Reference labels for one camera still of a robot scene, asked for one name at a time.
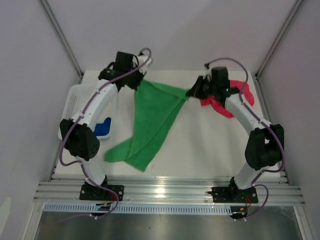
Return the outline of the blue microfiber towel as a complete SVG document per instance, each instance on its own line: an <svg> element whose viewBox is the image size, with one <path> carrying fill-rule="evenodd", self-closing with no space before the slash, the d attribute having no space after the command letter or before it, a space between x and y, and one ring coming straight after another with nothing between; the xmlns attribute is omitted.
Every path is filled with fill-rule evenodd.
<svg viewBox="0 0 320 240"><path fill-rule="evenodd" d="M96 137L105 137L110 133L112 119L107 117L102 123L97 123L94 128Z"/></svg>

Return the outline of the green microfiber towel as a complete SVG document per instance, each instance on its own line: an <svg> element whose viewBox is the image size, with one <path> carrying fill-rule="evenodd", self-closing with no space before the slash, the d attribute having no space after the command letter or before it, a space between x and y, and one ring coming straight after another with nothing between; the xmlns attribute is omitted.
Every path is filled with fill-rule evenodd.
<svg viewBox="0 0 320 240"><path fill-rule="evenodd" d="M145 172L189 99L187 92L184 88L143 80L134 93L132 137L109 149L104 161L125 162Z"/></svg>

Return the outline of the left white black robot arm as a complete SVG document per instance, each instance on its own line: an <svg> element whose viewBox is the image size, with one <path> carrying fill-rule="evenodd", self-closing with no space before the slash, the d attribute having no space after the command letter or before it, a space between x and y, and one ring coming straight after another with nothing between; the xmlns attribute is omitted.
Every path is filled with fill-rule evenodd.
<svg viewBox="0 0 320 240"><path fill-rule="evenodd" d="M143 48L137 55L117 52L115 61L109 63L99 73L87 103L73 117L61 120L59 131L62 146L59 162L64 167L80 165L85 176L80 200L119 201L119 194L109 188L108 178L96 159L101 142L94 131L104 109L121 88L128 86L137 90L152 61L152 52L149 48ZM63 161L64 150L74 157L74 161L69 163Z"/></svg>

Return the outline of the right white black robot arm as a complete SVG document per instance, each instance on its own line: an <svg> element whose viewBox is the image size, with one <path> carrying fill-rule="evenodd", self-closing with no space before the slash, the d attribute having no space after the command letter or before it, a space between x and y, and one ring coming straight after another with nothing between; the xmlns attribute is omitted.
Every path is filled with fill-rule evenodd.
<svg viewBox="0 0 320 240"><path fill-rule="evenodd" d="M205 100L213 97L226 111L230 112L248 134L244 151L245 164L229 182L228 196L234 202L246 197L248 189L271 167L285 163L284 128L272 124L259 116L247 101L241 87L232 87L226 67L206 66L186 96Z"/></svg>

